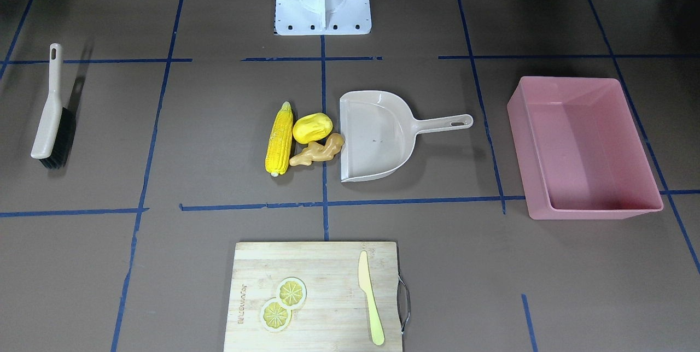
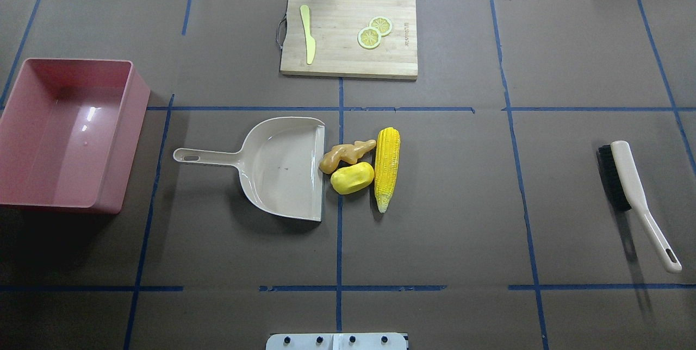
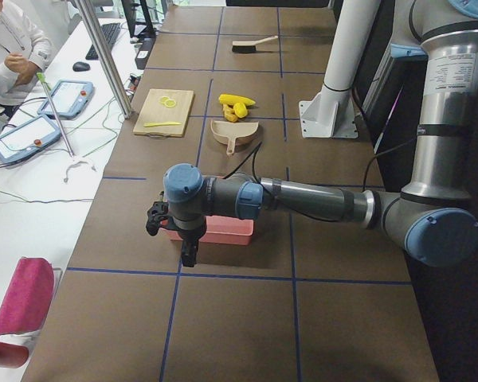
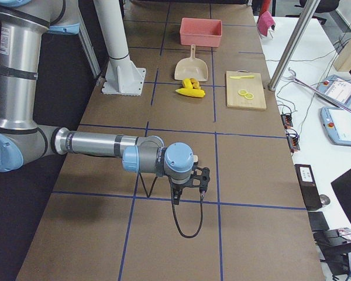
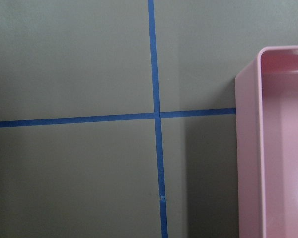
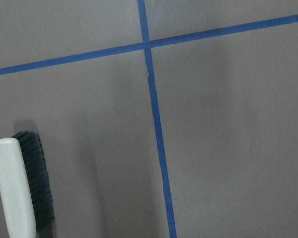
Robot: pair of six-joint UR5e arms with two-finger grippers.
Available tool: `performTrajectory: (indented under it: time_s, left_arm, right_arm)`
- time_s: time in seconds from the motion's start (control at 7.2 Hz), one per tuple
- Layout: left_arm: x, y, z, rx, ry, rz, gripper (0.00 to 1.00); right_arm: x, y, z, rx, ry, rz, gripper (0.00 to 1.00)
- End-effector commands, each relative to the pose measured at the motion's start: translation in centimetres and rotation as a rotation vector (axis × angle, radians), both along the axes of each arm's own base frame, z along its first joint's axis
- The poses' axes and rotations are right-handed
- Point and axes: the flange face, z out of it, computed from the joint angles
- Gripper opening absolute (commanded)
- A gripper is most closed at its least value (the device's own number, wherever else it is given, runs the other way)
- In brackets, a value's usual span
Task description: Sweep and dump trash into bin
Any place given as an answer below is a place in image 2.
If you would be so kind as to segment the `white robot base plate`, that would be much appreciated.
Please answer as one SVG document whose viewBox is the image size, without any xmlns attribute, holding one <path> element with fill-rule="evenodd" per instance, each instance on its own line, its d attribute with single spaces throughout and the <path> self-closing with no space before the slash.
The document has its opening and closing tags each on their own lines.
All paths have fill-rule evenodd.
<svg viewBox="0 0 696 350">
<path fill-rule="evenodd" d="M 409 349 L 407 334 L 378 333 L 286 333 L 273 334 L 266 349 Z"/>
</svg>

